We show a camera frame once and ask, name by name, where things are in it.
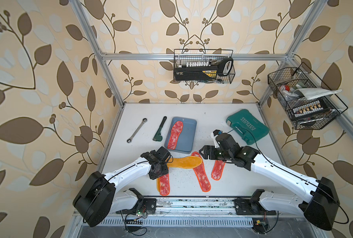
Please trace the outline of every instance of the wire basket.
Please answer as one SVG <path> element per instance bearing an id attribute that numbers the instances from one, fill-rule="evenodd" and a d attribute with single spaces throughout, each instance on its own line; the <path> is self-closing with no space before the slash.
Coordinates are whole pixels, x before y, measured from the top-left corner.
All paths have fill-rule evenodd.
<path id="1" fill-rule="evenodd" d="M 232 83 L 233 78 L 235 77 L 234 67 L 232 67 L 226 74 L 216 73 L 216 69 L 222 60 L 232 57 L 233 50 L 200 50 L 201 49 L 174 50 L 174 81 L 194 83 Z M 211 67 L 206 66 L 205 63 L 207 62 L 210 63 Z M 179 65 L 184 66 L 193 63 L 203 64 L 201 67 L 179 67 Z"/>
<path id="2" fill-rule="evenodd" d="M 327 86 L 316 73 L 314 74 Z M 287 67 L 268 74 L 269 87 L 272 89 L 274 97 L 277 96 L 294 129 L 320 130 L 347 110 L 347 105 L 336 94 L 312 100 L 307 100 L 305 97 L 286 100 L 280 90 L 287 87 L 292 88 L 299 82 L 307 88 L 317 88 L 310 81 L 307 73 L 302 71 L 302 64 L 298 68 Z"/>

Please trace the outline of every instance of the leaf wallpaper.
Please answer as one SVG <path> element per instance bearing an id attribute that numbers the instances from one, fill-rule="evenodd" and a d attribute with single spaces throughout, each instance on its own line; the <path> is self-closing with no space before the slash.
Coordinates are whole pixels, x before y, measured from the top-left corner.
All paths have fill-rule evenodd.
<path id="1" fill-rule="evenodd" d="M 62 236 L 118 110 L 68 1 L 0 1 L 0 237 Z"/>
<path id="2" fill-rule="evenodd" d="M 342 89 L 338 95 L 349 106 L 345 113 L 353 120 L 353 1 L 329 0 L 295 56 L 330 89 Z M 335 238 L 353 238 L 353 140 L 336 121 L 322 130 L 293 130 L 274 96 L 264 112 L 291 168 L 334 182 L 350 223 L 334 224 L 332 233 Z M 336 221 L 346 221 L 340 209 Z"/>
<path id="3" fill-rule="evenodd" d="M 234 61 L 236 74 L 231 84 L 205 84 L 175 82 L 170 62 L 109 62 L 124 101 L 144 103 L 257 102 L 268 86 L 267 75 L 277 66 L 276 61 L 271 60 Z"/>
<path id="4" fill-rule="evenodd" d="M 102 51 L 285 53 L 310 0 L 81 0 Z"/>

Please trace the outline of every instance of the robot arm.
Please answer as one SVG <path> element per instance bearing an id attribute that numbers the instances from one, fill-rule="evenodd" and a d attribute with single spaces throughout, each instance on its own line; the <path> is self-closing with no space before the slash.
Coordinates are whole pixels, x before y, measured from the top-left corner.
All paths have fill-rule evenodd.
<path id="1" fill-rule="evenodd" d="M 143 196 L 135 189 L 118 191 L 135 179 L 149 175 L 150 179 L 169 173 L 167 163 L 170 153 L 164 147 L 143 153 L 140 158 L 127 166 L 105 175 L 96 171 L 89 176 L 73 201 L 89 226 L 98 225 L 110 212 L 132 209 Z"/>
<path id="2" fill-rule="evenodd" d="M 279 164 L 249 146 L 240 147 L 233 137 L 215 130 L 215 145 L 199 151 L 204 159 L 223 160 L 254 171 L 288 188 L 294 195 L 283 195 L 257 189 L 250 201 L 253 207 L 266 211 L 283 211 L 304 216 L 313 225 L 331 230 L 339 207 L 334 184 L 327 178 L 317 180 Z"/>

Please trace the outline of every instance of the ratchet wrench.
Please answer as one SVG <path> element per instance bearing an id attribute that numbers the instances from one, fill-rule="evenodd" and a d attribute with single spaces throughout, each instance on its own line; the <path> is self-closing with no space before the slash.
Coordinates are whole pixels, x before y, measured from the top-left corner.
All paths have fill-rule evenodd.
<path id="1" fill-rule="evenodd" d="M 133 137 L 137 134 L 137 132 L 141 129 L 142 125 L 145 124 L 147 122 L 147 118 L 143 118 L 141 124 L 138 126 L 138 128 L 136 129 L 136 131 L 131 135 L 131 137 L 129 139 L 126 140 L 127 143 L 131 143 L 131 141 L 133 140 Z"/>

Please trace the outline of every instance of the gray tray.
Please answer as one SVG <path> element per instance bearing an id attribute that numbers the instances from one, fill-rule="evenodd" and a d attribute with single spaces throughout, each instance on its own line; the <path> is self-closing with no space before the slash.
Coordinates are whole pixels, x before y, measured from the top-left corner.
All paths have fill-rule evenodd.
<path id="1" fill-rule="evenodd" d="M 196 130 L 196 120 L 190 119 L 190 118 L 184 118 L 184 117 L 173 117 L 171 120 L 171 125 L 169 128 L 169 132 L 167 133 L 166 141 L 165 141 L 165 148 L 167 148 L 167 145 L 169 144 L 169 139 L 170 139 L 170 134 L 171 134 L 171 129 L 173 128 L 174 124 L 177 121 L 183 122 L 183 130 L 179 135 L 178 142 L 176 143 L 177 146 L 175 147 L 175 150 L 170 150 L 169 151 L 175 151 L 183 154 L 189 154 L 193 150 L 193 142 L 194 142 L 194 137 L 195 137 L 195 130 Z"/>

